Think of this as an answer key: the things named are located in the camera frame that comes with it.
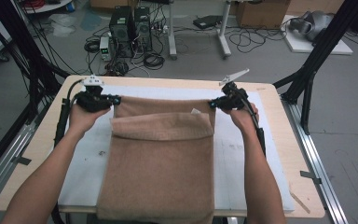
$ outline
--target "wooden table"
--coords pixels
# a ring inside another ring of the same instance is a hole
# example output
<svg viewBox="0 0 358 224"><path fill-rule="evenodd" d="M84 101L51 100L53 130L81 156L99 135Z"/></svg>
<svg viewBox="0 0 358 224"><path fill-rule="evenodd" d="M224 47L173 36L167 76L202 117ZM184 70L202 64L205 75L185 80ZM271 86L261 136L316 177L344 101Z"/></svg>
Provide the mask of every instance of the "wooden table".
<svg viewBox="0 0 358 224"><path fill-rule="evenodd" d="M53 146L53 139L61 111L62 98L66 97L69 87L75 81L84 78L70 76L62 85L56 99L41 122L34 138L23 153L24 158L32 160L25 166L18 164L0 194L0 210L5 211L14 193L25 179L44 161ZM179 80L135 77L101 77L105 85L165 87L183 89L215 89L219 90L217 81ZM240 83L239 88L247 91L257 91L263 102L282 168L289 184L290 194L293 197L295 211L285 214L287 217L323 217L324 207L319 194L311 179L300 176L300 171L308 171L303 159L295 134L283 109L280 97L271 84ZM73 91L80 91L77 85ZM95 207L63 207L63 212L95 213ZM245 213L239 211L215 211L217 217L243 217Z"/></svg>

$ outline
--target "brown box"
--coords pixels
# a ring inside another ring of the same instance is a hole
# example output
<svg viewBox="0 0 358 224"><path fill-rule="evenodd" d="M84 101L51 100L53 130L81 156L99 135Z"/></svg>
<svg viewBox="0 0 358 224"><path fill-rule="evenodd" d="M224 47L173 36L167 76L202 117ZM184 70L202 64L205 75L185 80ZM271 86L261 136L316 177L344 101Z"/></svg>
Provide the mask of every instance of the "brown box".
<svg viewBox="0 0 358 224"><path fill-rule="evenodd" d="M237 22L240 27L279 29L291 0L265 0L260 4L240 3Z"/></svg>
<svg viewBox="0 0 358 224"><path fill-rule="evenodd" d="M138 0L89 0L91 7L115 8L116 6L131 6L132 9L138 4Z"/></svg>
<svg viewBox="0 0 358 224"><path fill-rule="evenodd" d="M307 11L321 10L324 13L337 13L344 0L292 0L287 15L302 16Z"/></svg>

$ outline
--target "person's right arm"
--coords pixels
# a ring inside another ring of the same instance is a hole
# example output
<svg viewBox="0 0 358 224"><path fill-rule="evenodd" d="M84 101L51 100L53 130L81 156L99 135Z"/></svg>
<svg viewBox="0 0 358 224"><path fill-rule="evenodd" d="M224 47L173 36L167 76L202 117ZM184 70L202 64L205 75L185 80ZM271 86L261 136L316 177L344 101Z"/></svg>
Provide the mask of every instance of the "person's right arm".
<svg viewBox="0 0 358 224"><path fill-rule="evenodd" d="M245 195L248 224L286 223L282 198L258 141L252 118L246 110L228 113L242 133L245 147Z"/></svg>

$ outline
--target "folded fabric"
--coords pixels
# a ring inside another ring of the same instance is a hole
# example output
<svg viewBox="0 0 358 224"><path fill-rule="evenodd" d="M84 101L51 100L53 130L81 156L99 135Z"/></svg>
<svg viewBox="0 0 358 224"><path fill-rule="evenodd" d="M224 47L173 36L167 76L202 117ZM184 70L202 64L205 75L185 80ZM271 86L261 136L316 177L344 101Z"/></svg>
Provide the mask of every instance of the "folded fabric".
<svg viewBox="0 0 358 224"><path fill-rule="evenodd" d="M193 108L200 113L191 114ZM97 217L212 223L214 115L207 100L123 96L112 119Z"/></svg>

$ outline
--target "towel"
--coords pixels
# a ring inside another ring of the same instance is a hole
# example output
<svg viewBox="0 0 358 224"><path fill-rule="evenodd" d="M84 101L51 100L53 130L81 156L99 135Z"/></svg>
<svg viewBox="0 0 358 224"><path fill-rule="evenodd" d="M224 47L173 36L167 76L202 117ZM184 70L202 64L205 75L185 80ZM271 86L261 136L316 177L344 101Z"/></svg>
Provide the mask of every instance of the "towel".
<svg viewBox="0 0 358 224"><path fill-rule="evenodd" d="M214 117L208 100L122 96L111 120L97 217L212 223Z"/></svg>

